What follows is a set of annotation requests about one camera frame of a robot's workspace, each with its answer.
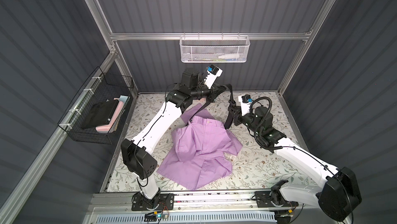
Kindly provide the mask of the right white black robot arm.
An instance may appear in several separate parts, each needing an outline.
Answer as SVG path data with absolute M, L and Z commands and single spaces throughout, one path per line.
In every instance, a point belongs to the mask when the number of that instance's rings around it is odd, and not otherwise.
M 275 129 L 272 105 L 269 97 L 253 100 L 250 95 L 242 95 L 238 101 L 230 99 L 225 127 L 244 125 L 260 148 L 291 162 L 316 186 L 309 188 L 281 179 L 271 187 L 268 199 L 275 207 L 299 202 L 321 209 L 337 222 L 347 217 L 353 220 L 354 209 L 362 202 L 355 173 L 322 161 Z

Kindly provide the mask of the black leather belt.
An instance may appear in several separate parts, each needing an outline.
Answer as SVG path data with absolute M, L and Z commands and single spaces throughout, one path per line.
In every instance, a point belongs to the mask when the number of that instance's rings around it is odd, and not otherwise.
M 191 121 L 196 114 L 198 114 L 199 112 L 204 110 L 207 106 L 209 106 L 211 103 L 213 103 L 220 94 L 224 93 L 227 90 L 230 92 L 230 99 L 228 101 L 229 102 L 228 116 L 224 123 L 224 128 L 229 129 L 234 120 L 234 114 L 230 112 L 229 108 L 236 107 L 236 101 L 234 100 L 233 88 L 231 84 L 225 84 L 225 85 L 213 84 L 210 89 L 208 89 L 207 86 L 204 85 L 197 87 L 196 89 L 191 91 L 191 96 L 193 97 L 193 100 L 199 100 L 205 98 L 206 102 L 190 117 L 189 121 Z

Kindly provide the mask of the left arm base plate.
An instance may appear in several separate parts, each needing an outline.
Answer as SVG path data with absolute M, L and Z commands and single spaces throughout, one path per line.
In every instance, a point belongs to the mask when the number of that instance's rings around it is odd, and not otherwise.
M 174 194 L 156 194 L 153 199 L 148 199 L 141 193 L 132 196 L 132 211 L 163 211 L 173 210 Z

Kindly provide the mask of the purple trousers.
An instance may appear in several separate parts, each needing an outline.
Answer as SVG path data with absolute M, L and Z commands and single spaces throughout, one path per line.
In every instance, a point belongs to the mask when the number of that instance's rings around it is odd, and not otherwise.
M 157 172 L 188 190 L 200 189 L 232 174 L 226 154 L 238 155 L 243 145 L 202 105 L 182 114 L 185 126 L 172 131 L 173 147 Z

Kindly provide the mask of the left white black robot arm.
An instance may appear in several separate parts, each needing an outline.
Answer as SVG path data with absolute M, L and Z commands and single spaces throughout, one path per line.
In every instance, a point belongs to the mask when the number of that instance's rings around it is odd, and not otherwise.
M 151 201 L 160 196 L 153 176 L 157 161 L 152 156 L 158 142 L 194 100 L 206 99 L 206 107 L 226 91 L 226 86 L 215 83 L 222 73 L 222 69 L 215 65 L 209 66 L 204 75 L 193 68 L 185 69 L 181 81 L 171 84 L 172 89 L 166 88 L 164 103 L 149 124 L 132 140 L 125 139 L 121 143 L 123 163 L 137 177 L 144 199 Z

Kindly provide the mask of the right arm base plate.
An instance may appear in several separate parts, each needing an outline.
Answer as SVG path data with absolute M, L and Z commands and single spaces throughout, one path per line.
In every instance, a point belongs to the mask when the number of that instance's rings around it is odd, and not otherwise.
M 255 191 L 254 195 L 251 197 L 251 200 L 254 201 L 259 208 L 265 207 L 290 207 L 295 209 L 299 206 L 298 202 L 286 201 L 283 197 L 273 197 L 272 191 L 270 190 L 262 190 Z

